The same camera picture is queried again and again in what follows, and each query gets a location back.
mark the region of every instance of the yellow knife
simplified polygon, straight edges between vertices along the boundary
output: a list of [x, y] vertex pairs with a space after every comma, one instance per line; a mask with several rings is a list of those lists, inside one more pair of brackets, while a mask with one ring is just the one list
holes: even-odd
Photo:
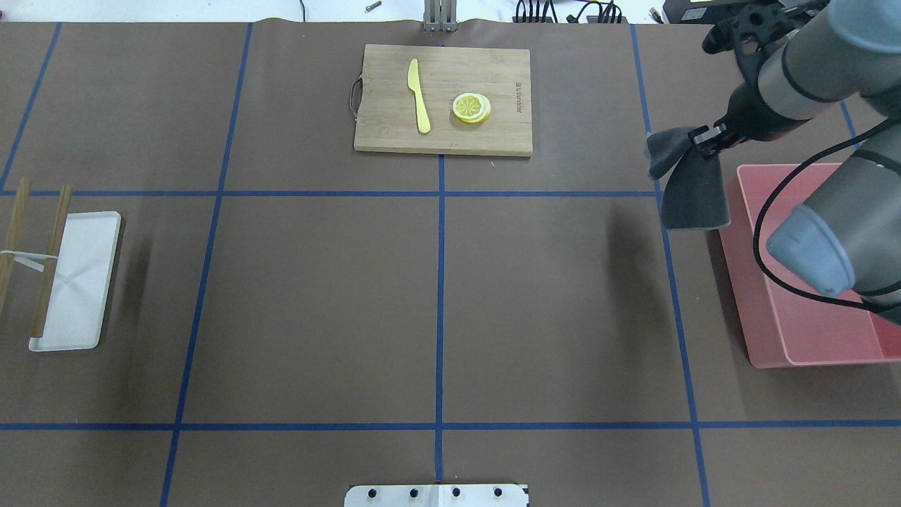
[[419, 60], [410, 60], [410, 69], [406, 72], [406, 85], [416, 96], [416, 128], [421, 134], [428, 134], [432, 130], [429, 122], [429, 114], [425, 111], [423, 90], [419, 87]]

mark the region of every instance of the lemon half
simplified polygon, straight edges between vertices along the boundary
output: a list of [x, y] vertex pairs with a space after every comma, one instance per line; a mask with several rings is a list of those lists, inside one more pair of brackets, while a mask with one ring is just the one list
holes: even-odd
[[480, 124], [491, 115], [491, 102], [478, 93], [464, 93], [453, 99], [453, 114], [468, 124]]

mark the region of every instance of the cutting board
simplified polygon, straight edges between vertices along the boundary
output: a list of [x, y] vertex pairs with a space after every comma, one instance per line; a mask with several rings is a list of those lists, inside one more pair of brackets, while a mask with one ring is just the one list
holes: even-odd
[[[432, 130], [416, 129], [413, 92], [406, 86], [410, 60], [419, 78]], [[528, 50], [368, 44], [353, 147], [360, 152], [532, 156], [532, 69]], [[491, 101], [481, 124], [461, 122], [451, 105], [457, 95], [479, 93]]]

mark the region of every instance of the pink bin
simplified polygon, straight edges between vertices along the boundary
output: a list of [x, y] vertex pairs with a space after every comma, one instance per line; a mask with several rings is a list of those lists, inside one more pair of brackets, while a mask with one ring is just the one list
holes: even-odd
[[[814, 164], [776, 199], [760, 235], [764, 262], [781, 279], [813, 291], [777, 263], [766, 240], [839, 164]], [[723, 250], [751, 363], [758, 368], [901, 361], [901, 327], [870, 313], [807, 300], [782, 289], [757, 267], [751, 250], [763, 202], [795, 165], [742, 165], [726, 185], [732, 225], [722, 229]], [[860, 300], [852, 291], [842, 297]]]

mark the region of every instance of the white label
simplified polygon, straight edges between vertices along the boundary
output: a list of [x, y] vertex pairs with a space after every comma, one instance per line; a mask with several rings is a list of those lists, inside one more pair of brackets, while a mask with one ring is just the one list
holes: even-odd
[[697, 9], [688, 9], [682, 14], [682, 21], [691, 21], [693, 19], [701, 19], [704, 17], [704, 13], [707, 12], [706, 7], [698, 7]]

